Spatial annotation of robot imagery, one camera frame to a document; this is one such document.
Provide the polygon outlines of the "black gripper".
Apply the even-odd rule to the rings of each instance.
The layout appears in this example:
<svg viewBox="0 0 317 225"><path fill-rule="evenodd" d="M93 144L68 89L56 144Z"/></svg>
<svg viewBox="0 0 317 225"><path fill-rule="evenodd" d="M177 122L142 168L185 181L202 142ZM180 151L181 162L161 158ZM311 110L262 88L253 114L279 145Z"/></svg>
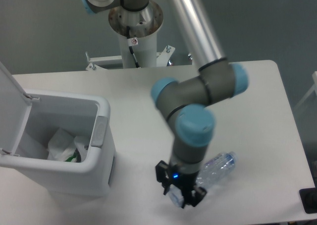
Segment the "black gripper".
<svg viewBox="0 0 317 225"><path fill-rule="evenodd" d="M157 182L164 188L163 194L167 194L172 202L183 202L183 209L186 205L196 207L207 194L206 189L196 185L200 163L170 160L167 164L160 161L155 170Z"/></svg>

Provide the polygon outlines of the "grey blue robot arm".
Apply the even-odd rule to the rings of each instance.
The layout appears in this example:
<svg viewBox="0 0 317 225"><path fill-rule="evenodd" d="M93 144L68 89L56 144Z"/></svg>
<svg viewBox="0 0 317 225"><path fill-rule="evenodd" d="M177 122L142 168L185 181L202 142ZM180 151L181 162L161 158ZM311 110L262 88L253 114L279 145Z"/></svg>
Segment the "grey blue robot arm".
<svg viewBox="0 0 317 225"><path fill-rule="evenodd" d="M125 68L157 66L157 32L163 13L152 0L81 0L88 13L109 11ZM211 185L212 171L203 166L215 119L207 106L246 91L244 68L229 63L200 0L168 0L181 34L198 65L198 76L179 82L166 77L151 97L174 134L168 163L156 165L157 181L173 203L198 205Z"/></svg>

